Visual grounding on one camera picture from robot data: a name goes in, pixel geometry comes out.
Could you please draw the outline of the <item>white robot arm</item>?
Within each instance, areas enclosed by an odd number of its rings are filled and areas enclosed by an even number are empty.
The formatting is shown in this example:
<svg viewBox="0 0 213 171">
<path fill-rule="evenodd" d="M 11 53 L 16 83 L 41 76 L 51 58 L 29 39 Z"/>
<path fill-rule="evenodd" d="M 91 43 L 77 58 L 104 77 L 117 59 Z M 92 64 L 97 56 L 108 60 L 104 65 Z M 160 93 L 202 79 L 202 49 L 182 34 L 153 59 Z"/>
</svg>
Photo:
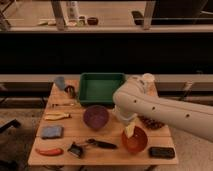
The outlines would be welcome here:
<svg viewBox="0 0 213 171">
<path fill-rule="evenodd" d="M 154 80 L 151 74 L 133 75 L 114 92 L 118 120 L 129 125 L 137 114 L 213 142 L 213 107 L 151 96 Z"/>
</svg>

